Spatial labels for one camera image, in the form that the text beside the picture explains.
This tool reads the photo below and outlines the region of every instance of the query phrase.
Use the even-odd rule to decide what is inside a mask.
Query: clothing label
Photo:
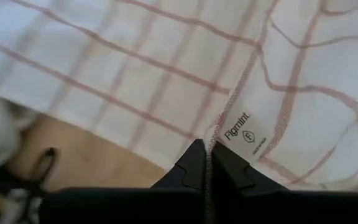
[[[219,137],[229,149],[252,165],[266,150],[269,139],[256,115],[237,109],[230,110]]]

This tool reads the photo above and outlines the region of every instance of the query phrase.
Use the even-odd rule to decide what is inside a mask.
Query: white fabric
[[[291,188],[348,189],[358,1],[0,0],[0,96],[165,169],[247,110],[268,135],[257,169]]]

